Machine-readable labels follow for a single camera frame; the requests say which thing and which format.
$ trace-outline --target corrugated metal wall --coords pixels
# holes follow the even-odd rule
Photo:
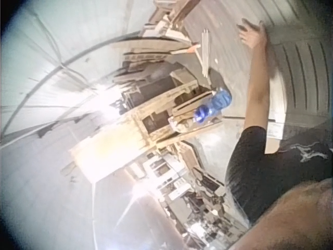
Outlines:
[[[154,9],[152,0],[27,1],[2,37],[2,135],[86,113],[87,85],[110,86],[121,66],[123,50],[107,45]]]

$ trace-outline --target blue object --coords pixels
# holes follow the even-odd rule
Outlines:
[[[220,89],[205,104],[200,105],[194,112],[194,121],[203,123],[207,117],[216,116],[222,109],[228,107],[232,101],[230,93]]]

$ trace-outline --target light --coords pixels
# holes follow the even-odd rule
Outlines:
[[[136,184],[132,189],[133,199],[139,199],[149,193],[148,189],[143,183]]]
[[[219,212],[215,209],[212,210],[212,214],[214,214],[215,216],[218,216],[219,215]]]
[[[195,233],[200,238],[203,238],[204,235],[206,234],[205,229],[198,222],[194,223],[189,229],[190,229],[190,231],[192,231],[193,233]]]
[[[100,110],[103,116],[108,120],[114,120],[120,117],[119,111],[111,106],[101,107]]]

